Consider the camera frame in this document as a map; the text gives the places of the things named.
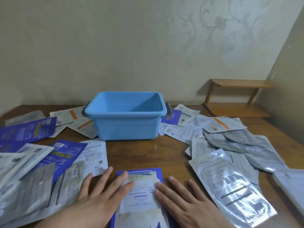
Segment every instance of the patterned wallpaper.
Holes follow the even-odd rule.
[[[202,103],[211,78],[266,79],[303,1],[1,0],[0,105],[100,91]],[[213,100],[247,100],[235,94]]]

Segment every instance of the wall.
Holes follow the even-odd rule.
[[[277,85],[262,90],[257,103],[273,116],[269,122],[304,144],[304,9],[288,36],[269,79]]]
[[[1,111],[100,91],[202,103],[211,78],[266,79],[303,0],[1,0]],[[248,92],[212,101],[245,102]]]

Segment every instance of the left hand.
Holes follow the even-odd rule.
[[[112,171],[112,167],[107,168],[89,195],[89,185],[93,176],[90,173],[82,182],[76,202],[63,211],[44,219],[36,228],[104,228],[123,198],[135,186],[132,181],[120,187],[128,176],[125,171],[102,193]]]

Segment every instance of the right hand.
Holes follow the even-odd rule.
[[[189,184],[196,198],[174,177],[170,176],[169,182],[181,197],[160,182],[155,195],[181,228],[235,228],[194,181],[189,180]]]

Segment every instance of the barcode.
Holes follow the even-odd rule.
[[[77,175],[77,169],[74,169],[72,172],[72,177],[75,177]]]
[[[59,142],[56,142],[53,146],[56,146],[56,147],[63,147],[64,146],[64,144],[62,144],[62,143],[59,143]]]
[[[103,172],[103,168],[102,167],[95,168],[95,172],[96,173]]]

